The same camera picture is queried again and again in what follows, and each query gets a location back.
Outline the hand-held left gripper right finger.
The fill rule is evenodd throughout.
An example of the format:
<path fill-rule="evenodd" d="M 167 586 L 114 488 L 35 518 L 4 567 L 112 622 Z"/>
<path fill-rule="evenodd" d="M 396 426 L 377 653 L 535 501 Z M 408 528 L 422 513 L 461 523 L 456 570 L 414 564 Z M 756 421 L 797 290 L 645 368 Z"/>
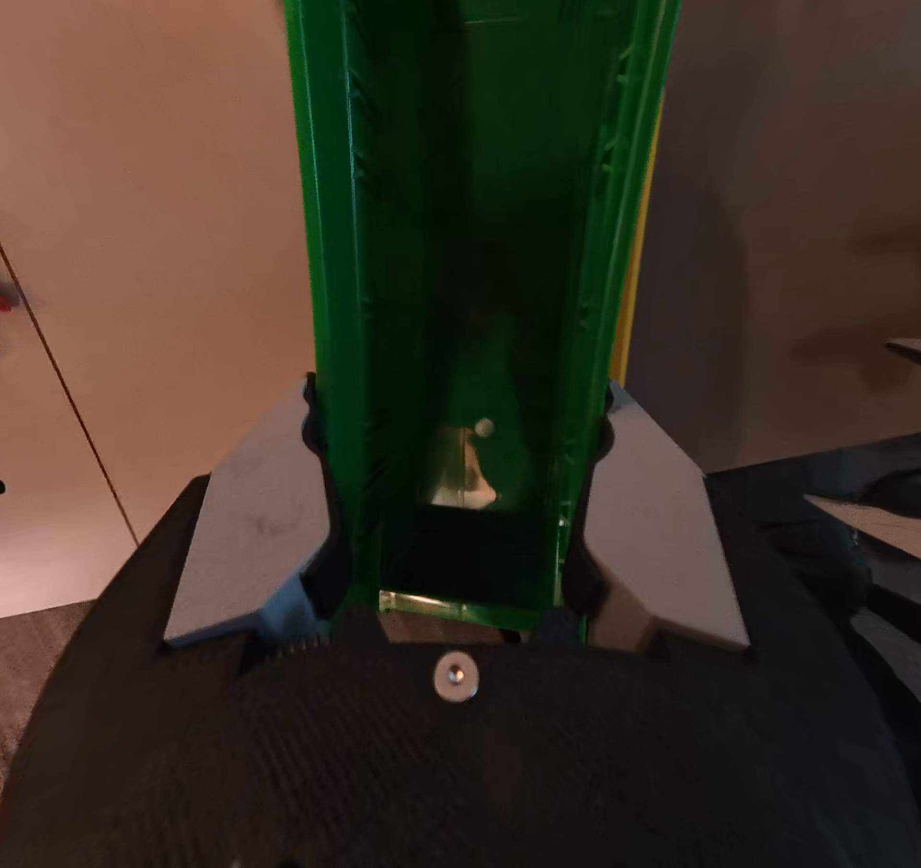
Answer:
<path fill-rule="evenodd" d="M 743 653 L 740 604 L 697 464 L 614 380 L 567 549 L 586 643 L 643 653 L 661 634 Z"/>

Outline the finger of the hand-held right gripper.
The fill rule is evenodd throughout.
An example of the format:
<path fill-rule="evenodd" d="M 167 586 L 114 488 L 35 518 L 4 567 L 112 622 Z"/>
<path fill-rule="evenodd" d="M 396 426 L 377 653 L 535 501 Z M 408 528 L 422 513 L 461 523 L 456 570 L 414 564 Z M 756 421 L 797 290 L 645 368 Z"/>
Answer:
<path fill-rule="evenodd" d="M 899 675 L 920 674 L 920 645 L 868 609 L 855 614 L 850 624 L 884 657 Z"/>
<path fill-rule="evenodd" d="M 859 533 L 920 560 L 920 519 L 869 504 L 813 494 L 804 500 Z"/>

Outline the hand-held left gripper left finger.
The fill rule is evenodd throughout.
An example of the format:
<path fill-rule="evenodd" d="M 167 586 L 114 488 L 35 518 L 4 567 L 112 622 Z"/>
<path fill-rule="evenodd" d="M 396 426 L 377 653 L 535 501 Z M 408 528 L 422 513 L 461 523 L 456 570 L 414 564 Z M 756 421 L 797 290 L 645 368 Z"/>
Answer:
<path fill-rule="evenodd" d="M 164 639 L 325 642 L 353 574 L 311 372 L 213 470 Z"/>

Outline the yellow plastic bin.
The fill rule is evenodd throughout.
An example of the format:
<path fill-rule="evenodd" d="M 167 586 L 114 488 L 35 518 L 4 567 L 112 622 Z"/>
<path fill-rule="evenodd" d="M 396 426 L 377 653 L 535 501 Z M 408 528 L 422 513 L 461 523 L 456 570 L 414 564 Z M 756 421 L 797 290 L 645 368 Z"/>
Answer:
<path fill-rule="evenodd" d="M 614 345 L 609 367 L 610 379 L 617 382 L 621 387 L 626 386 L 630 346 L 634 332 L 639 275 L 641 270 L 644 240 L 646 237 L 646 229 L 648 224 L 649 201 L 653 183 L 653 172 L 658 154 L 659 137 L 661 131 L 661 107 L 662 102 L 660 102 L 657 112 L 657 119 L 655 122 L 655 128 L 650 145 L 647 168 L 642 188 L 642 196 L 638 209 L 635 235 L 631 245 L 629 260 L 627 264 L 625 283 L 618 311 Z"/>

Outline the green plastic bin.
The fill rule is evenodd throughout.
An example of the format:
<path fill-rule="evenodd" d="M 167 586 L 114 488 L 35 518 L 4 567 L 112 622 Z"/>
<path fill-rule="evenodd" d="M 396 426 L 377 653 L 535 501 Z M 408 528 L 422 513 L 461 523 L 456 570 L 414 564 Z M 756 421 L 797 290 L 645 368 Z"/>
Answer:
<path fill-rule="evenodd" d="M 283 0 L 347 606 L 529 631 L 583 547 L 682 0 Z"/>

